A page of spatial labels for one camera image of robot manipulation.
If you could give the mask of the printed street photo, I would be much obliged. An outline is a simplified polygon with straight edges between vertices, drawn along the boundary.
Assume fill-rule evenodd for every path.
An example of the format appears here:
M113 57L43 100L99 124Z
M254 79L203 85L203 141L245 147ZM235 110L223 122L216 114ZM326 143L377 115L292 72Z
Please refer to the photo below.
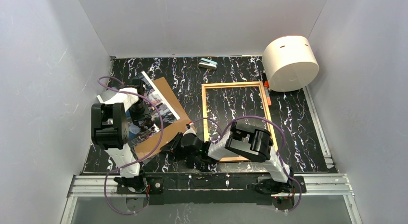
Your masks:
M160 132L160 119L163 120L164 127L173 124L175 121L179 120L179 115L175 112L169 102L164 98L164 96L159 92L158 88L154 85L153 81L147 76L145 72L138 73L135 77L131 79L131 83L127 85L119 85L118 90L123 90L126 88L134 88L133 92L140 94L150 100L153 105L146 103L155 124L152 128L148 130L141 130L139 127L133 124L130 117L129 108L138 101L140 97L134 96L132 94L125 93L115 93L114 91L107 90L106 92L97 95L97 99L102 104L114 104L118 103L119 99L125 99L125 115L128 123L128 144L130 147L135 147L146 141L148 138Z

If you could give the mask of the brown cardboard backing board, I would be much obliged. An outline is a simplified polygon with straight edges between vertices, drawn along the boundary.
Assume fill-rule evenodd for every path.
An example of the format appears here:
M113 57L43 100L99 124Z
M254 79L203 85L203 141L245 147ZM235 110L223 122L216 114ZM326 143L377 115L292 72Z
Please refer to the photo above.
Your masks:
M178 98L172 91L168 82L164 77L156 79L153 81L155 86L158 88L159 92L164 96L164 98L169 102L175 112L179 115L180 119L175 121L173 124L164 128L164 134L160 141L158 148L148 157L153 157L160 152L160 148L168 144L178 132L184 133L186 131L186 125L191 122L183 106L180 104ZM155 134L153 137L148 138L141 144L134 147L137 158L143 158L148 153L150 153L153 148L157 145L160 134Z

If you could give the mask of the light wooden picture frame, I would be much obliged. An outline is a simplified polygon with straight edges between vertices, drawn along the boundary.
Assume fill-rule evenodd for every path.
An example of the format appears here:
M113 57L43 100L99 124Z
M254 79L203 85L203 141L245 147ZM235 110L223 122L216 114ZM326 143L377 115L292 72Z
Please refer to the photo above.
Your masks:
M267 95L264 90L264 84L261 81L251 81L251 82L230 82L230 83L206 83L202 84L202 104L203 104L203 116L207 117L207 102L206 102L206 90L207 89L224 89L224 88L242 88L242 87L255 87L260 91L260 97L262 100L263 110L265 118L271 120L270 111L267 105ZM208 120L203 119L204 127L204 139L206 141L210 140L208 132ZM271 132L271 138L276 141L276 136L274 133L274 128L271 124L268 124L268 130ZM225 157L220 160L220 162L238 162L238 161L249 161L244 157Z

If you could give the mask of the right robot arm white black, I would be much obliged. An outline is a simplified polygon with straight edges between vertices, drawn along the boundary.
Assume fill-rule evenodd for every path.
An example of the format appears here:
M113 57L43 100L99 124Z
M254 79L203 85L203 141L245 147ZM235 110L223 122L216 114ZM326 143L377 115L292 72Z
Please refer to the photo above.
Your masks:
M269 176L258 177L255 185L258 193L288 193L293 196L296 192L292 179L293 170L280 161L272 145L269 130L234 121L220 140L203 141L193 131L179 132L160 150L174 156L176 160L186 161L189 168L199 164L216 164L234 153L252 162L261 163L269 172Z

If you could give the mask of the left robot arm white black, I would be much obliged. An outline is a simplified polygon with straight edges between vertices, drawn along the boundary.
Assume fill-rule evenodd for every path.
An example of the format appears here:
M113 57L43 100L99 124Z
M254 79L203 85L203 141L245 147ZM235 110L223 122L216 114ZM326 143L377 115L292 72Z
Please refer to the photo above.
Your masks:
M134 79L109 100L91 107L92 143L104 150L118 167L120 176L114 181L136 193L143 192L147 184L128 139L130 134L139 134L154 125L143 99L146 89L142 79Z

